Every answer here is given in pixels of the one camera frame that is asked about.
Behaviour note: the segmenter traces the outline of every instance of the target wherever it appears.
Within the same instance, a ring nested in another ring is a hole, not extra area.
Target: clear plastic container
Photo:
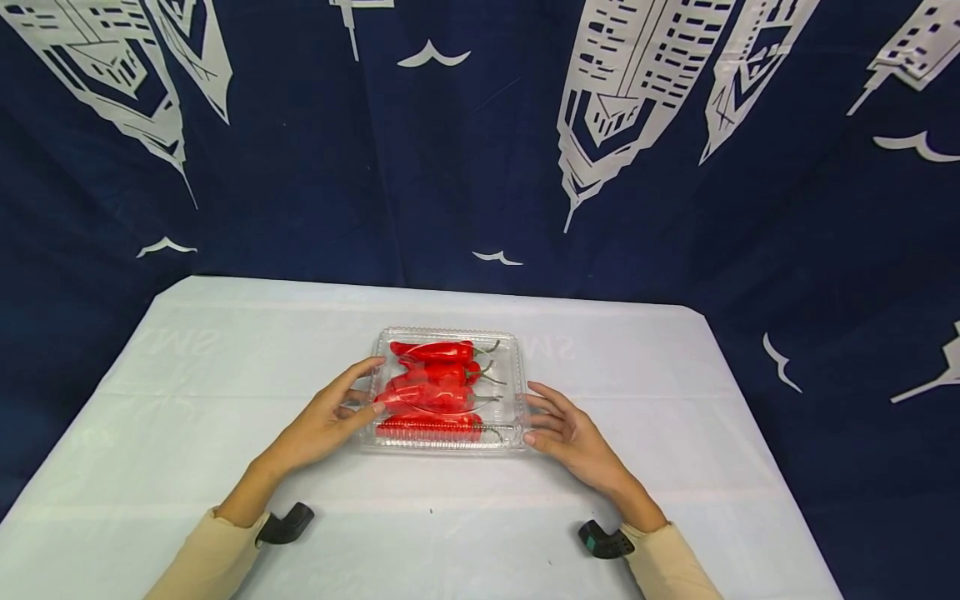
[[[472,343],[473,350],[465,343]],[[441,350],[457,356],[435,358]],[[372,374],[366,403],[383,401],[388,408],[361,432],[366,449],[476,454],[526,449],[523,434],[530,428],[530,414],[513,335],[390,327],[380,333],[373,354],[386,356],[387,362]]]

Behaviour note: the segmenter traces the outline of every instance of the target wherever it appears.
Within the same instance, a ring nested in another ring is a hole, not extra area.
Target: navy blue backdrop
[[[190,274],[670,302],[845,596],[955,594],[957,3],[0,16],[3,513]]]

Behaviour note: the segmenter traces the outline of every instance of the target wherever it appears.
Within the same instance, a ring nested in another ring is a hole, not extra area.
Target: forearm
[[[223,503],[201,519],[146,600],[226,600],[259,554],[267,502],[286,470],[258,457]]]
[[[652,533],[666,527],[666,516],[647,493],[646,488],[630,472],[600,490],[616,506],[623,522],[643,533]]]
[[[227,499],[214,509],[214,516],[243,529],[250,527],[267,510],[267,503],[287,472],[268,453],[261,454],[250,463]]]
[[[633,475],[627,473],[602,492],[623,517],[621,531],[635,549],[627,561],[647,600],[721,598],[680,530]]]

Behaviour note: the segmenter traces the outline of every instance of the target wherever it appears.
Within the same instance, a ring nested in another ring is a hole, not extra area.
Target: white tablecloth
[[[729,599],[839,598],[700,315],[676,306],[191,277],[158,296],[0,525],[6,598],[140,597],[205,509],[389,325],[494,329],[528,378],[594,418]],[[317,517],[265,547],[240,598],[638,598],[577,528],[615,512],[532,452],[349,445],[271,509]]]

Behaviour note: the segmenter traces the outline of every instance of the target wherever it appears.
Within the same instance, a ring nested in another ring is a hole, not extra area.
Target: red pepper
[[[473,360],[476,354],[489,354],[499,346],[500,340],[497,340],[493,348],[489,350],[474,348],[473,342],[470,340],[464,340],[462,342],[430,342],[428,344],[391,342],[390,352],[397,356],[419,360],[422,363],[458,363],[466,365]]]
[[[493,366],[493,362],[485,369],[480,369],[480,364],[475,360],[470,361],[466,365],[459,365],[457,363],[427,363],[424,365],[423,363],[400,358],[399,363],[407,368],[407,372],[391,379],[391,383],[396,382],[397,385],[426,379],[437,385],[471,386],[476,383],[480,377],[487,377],[494,383],[505,385],[502,381],[497,381],[486,375],[486,372]]]
[[[376,434],[391,438],[430,441],[479,442],[483,420],[479,415],[393,415],[376,426]]]
[[[395,386],[373,399],[383,402],[394,415],[410,413],[458,414],[473,410],[476,400],[497,400],[497,397],[479,397],[467,386],[440,386],[427,381]]]

